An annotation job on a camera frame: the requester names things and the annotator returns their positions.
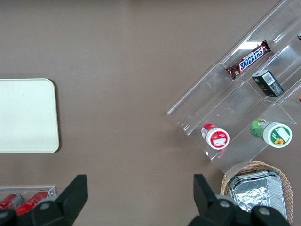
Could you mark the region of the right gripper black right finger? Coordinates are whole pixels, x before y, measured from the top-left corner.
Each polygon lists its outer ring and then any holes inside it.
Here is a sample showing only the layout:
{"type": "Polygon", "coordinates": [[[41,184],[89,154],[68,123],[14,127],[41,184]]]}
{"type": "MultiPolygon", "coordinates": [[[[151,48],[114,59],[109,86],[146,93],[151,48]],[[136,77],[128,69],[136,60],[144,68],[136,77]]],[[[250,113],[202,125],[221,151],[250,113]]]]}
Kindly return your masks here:
{"type": "Polygon", "coordinates": [[[251,214],[227,199],[218,199],[202,174],[193,178],[193,196],[199,215],[190,226],[252,226],[251,214]]]}

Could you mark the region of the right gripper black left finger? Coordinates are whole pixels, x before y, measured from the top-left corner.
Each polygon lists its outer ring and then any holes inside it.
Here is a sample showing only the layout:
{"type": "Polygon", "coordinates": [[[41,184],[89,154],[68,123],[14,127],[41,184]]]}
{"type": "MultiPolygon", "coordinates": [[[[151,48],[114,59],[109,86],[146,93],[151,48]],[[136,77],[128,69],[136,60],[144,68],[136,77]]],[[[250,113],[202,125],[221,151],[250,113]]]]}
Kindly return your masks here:
{"type": "Polygon", "coordinates": [[[87,199],[87,176],[77,175],[55,200],[45,200],[30,212],[32,225],[71,226],[87,199]]]}

